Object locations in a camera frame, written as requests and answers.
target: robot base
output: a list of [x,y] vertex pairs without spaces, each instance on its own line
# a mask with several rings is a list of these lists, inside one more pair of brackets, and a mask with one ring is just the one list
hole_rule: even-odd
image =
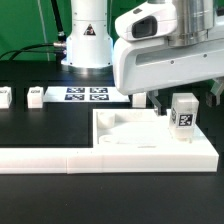
[[81,67],[74,67],[66,64],[61,64],[61,69],[66,72],[74,73],[83,75],[85,77],[89,76],[97,76],[97,75],[107,75],[112,74],[113,72],[113,66],[107,66],[102,68],[81,68]]

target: green background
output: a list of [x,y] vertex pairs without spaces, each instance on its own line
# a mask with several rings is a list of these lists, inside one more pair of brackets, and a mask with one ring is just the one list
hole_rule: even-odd
[[[117,35],[114,29],[114,21],[121,14],[142,4],[146,0],[108,0],[109,34],[114,41]],[[41,0],[44,16],[47,42],[57,40],[53,11],[50,0]],[[219,6],[224,6],[224,0],[218,1]],[[71,0],[58,0],[59,10],[67,35],[71,32]],[[10,50],[44,43],[38,0],[1,0],[0,3],[0,55]],[[21,54],[19,60],[48,60],[46,54]]]

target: black tag on cube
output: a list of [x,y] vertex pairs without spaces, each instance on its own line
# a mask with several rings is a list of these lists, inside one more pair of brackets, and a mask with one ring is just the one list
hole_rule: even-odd
[[175,111],[175,109],[172,109],[172,120],[173,123],[176,124],[176,119],[177,119],[177,112]]
[[182,114],[179,119],[180,127],[190,127],[193,124],[193,114]]

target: black table surface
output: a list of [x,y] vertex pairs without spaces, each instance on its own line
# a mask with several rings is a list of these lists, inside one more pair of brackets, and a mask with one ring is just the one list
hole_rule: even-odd
[[[0,86],[13,101],[0,111],[0,147],[92,147],[92,111],[130,108],[128,103],[45,103],[28,110],[29,87],[113,86],[113,75],[83,77],[49,62],[0,62]],[[220,155],[217,173],[112,173],[0,175],[0,223],[224,222],[224,106],[209,108],[205,83],[160,91],[170,106],[173,92],[200,100],[197,125]]]

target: white base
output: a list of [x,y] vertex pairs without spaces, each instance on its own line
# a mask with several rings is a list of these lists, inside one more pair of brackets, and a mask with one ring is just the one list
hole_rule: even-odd
[[[97,112],[115,113],[114,127],[98,129]],[[173,139],[169,117],[153,110],[94,110],[93,118],[94,148],[0,149],[0,174],[217,171],[219,155],[198,127],[190,143]],[[98,144],[108,134],[116,141]]]

